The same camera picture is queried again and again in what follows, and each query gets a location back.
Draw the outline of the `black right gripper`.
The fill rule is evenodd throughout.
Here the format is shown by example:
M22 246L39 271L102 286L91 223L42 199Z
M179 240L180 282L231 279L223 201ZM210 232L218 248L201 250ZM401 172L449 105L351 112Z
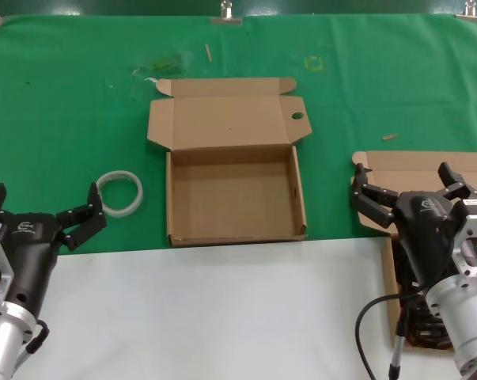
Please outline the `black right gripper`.
M437 171L444 187L437 192L399 194L370 184L368 171L362 163L355 165L351 184L354 208L382 228L395 224L419 285L433 286L451 276L455 269L450 255L460 224L451 215L452 201L476 199L477 190L445 161Z

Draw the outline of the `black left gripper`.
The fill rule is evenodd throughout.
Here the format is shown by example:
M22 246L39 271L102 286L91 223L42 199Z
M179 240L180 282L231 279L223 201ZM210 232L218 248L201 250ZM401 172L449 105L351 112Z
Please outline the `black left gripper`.
M6 301L38 317L62 244L74 251L106 227L102 200L93 182L86 204L55 217L9 213L2 208L6 196L0 183L0 244L13 269Z

